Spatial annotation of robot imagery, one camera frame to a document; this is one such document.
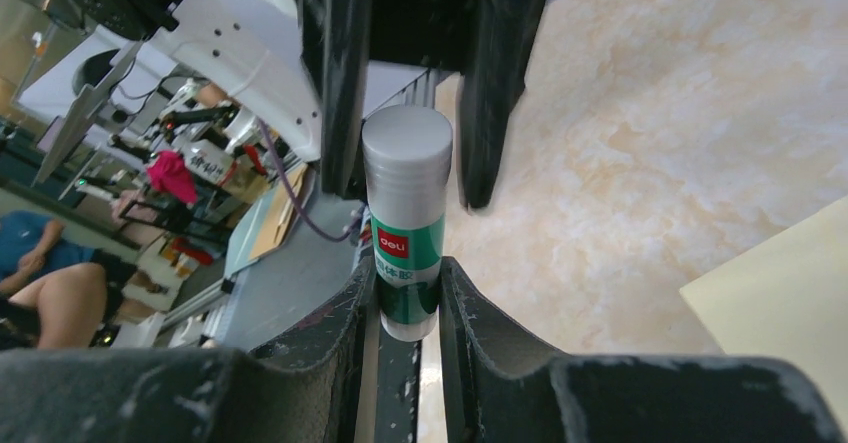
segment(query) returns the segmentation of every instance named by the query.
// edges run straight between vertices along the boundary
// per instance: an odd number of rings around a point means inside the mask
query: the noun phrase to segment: green label
[[[417,230],[392,228],[373,215],[371,225],[380,309],[398,323],[425,321],[439,307],[444,215]]]

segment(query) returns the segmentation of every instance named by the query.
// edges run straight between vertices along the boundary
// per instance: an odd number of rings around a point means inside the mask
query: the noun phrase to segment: black shorts
[[[37,311],[0,297],[0,351],[34,348],[40,334]]]
[[[106,271],[106,312],[103,315],[103,321],[109,322],[115,318],[118,309],[124,303],[123,289],[138,271],[138,266],[103,250],[94,250],[91,262],[100,265]]]

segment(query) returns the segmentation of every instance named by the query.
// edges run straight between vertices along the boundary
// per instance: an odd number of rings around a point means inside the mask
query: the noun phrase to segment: deli logo
[[[382,228],[377,228],[377,241],[380,243],[380,249],[389,255],[395,258],[409,258],[408,237],[393,235]]]

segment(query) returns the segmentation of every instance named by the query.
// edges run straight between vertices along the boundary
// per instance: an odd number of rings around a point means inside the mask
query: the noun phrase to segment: marble tabletop
[[[848,0],[557,0],[445,254],[573,353],[712,353],[678,290],[848,193]],[[437,109],[455,121],[458,79]],[[437,335],[419,441],[445,441]]]

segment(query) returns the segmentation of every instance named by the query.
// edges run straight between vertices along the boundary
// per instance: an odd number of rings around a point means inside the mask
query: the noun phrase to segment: blue shirt
[[[18,272],[18,261],[35,249],[51,219],[28,211],[13,211],[0,217],[0,279]],[[93,248],[80,246],[63,238],[45,255],[44,268],[31,279],[35,280],[47,273],[91,261],[92,255]]]

